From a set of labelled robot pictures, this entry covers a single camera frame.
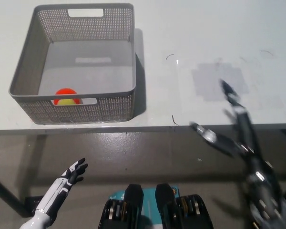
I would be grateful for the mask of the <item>white and black left hand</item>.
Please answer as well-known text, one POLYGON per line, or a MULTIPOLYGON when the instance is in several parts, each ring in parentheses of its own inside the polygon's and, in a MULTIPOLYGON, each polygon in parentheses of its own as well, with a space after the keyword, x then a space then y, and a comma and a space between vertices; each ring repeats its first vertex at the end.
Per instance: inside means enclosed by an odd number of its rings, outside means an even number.
POLYGON ((87 167, 85 158, 82 158, 67 168, 50 186, 36 207, 36 212, 40 211, 51 218, 56 216, 71 188, 83 181, 83 174, 87 167))

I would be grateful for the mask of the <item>black and white right hand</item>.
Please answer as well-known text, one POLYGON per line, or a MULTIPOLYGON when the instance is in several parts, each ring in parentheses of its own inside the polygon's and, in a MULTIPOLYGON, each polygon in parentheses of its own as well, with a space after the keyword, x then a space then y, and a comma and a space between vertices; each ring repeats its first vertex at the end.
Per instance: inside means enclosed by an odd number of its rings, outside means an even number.
POLYGON ((247 173, 252 182, 275 181, 273 167, 263 159, 258 138, 246 107, 240 104, 240 97, 230 84, 221 79, 220 85, 225 99, 235 114, 238 140, 235 141, 223 134, 217 134, 195 122, 191 122, 190 127, 208 145, 219 152, 230 157, 241 157, 245 161, 247 173))

